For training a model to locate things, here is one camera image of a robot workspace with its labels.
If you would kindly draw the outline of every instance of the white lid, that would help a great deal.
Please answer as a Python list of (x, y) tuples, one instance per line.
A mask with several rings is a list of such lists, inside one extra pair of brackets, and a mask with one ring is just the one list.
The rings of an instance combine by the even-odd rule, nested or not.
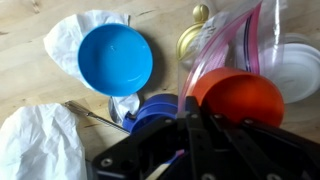
[(305, 44), (286, 44), (283, 64), (271, 80), (285, 103), (310, 96), (320, 87), (320, 52)]
[(285, 35), (285, 43), (300, 43), (300, 44), (310, 44), (310, 39), (303, 34), (298, 33), (287, 33)]

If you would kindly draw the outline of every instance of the white paper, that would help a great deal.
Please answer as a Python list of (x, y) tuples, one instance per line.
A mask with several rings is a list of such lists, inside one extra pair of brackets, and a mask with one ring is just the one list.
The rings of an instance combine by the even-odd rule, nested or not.
[(83, 79), (79, 68), (77, 54), (81, 41), (93, 28), (107, 24), (128, 25), (129, 16), (108, 11), (92, 10), (83, 14), (69, 16), (55, 25), (43, 39), (49, 56), (67, 74), (80, 80), (86, 87), (90, 85)]
[(86, 180), (77, 123), (60, 104), (18, 109), (0, 129), (0, 179)]
[(125, 97), (111, 97), (113, 100), (114, 108), (120, 118), (119, 124), (122, 124), (126, 114), (136, 114), (139, 110), (140, 100), (136, 93)]

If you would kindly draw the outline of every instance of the wooden table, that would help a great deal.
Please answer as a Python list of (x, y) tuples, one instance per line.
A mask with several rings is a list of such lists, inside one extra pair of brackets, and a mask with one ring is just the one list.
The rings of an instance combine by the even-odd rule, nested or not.
[[(96, 114), (110, 119), (108, 97), (93, 92), (64, 73), (47, 55), (43, 38), (61, 19), (91, 9), (131, 15), (130, 26), (146, 38), (154, 56), (154, 71), (141, 90), (145, 98), (157, 93), (177, 93), (176, 42), (193, 23), (197, 0), (31, 0), (0, 1), (0, 126), (19, 107), (76, 100)], [(231, 0), (216, 0), (217, 11)], [(288, 32), (320, 39), (320, 1), (289, 0)], [(282, 128), (320, 142), (320, 93), (286, 107)], [(81, 118), (79, 135), (86, 158), (125, 137), (96, 120)]]

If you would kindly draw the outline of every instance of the orange bowl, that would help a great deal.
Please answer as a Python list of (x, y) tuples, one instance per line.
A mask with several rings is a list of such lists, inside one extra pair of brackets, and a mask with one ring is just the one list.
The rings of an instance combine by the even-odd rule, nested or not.
[(271, 81), (238, 69), (210, 71), (197, 81), (192, 95), (208, 113), (235, 123), (249, 118), (279, 127), (284, 114), (281, 94)]

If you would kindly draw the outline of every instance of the blue plastic bowl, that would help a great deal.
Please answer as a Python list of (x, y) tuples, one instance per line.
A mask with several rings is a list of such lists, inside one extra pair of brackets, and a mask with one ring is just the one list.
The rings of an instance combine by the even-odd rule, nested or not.
[(160, 117), (174, 119), (178, 111), (178, 96), (174, 94), (158, 94), (152, 96), (139, 109), (137, 117), (126, 116), (122, 122), (123, 128), (134, 133), (150, 122)]
[(93, 29), (78, 52), (80, 72), (96, 91), (128, 96), (141, 89), (152, 71), (152, 54), (145, 39), (122, 24)]

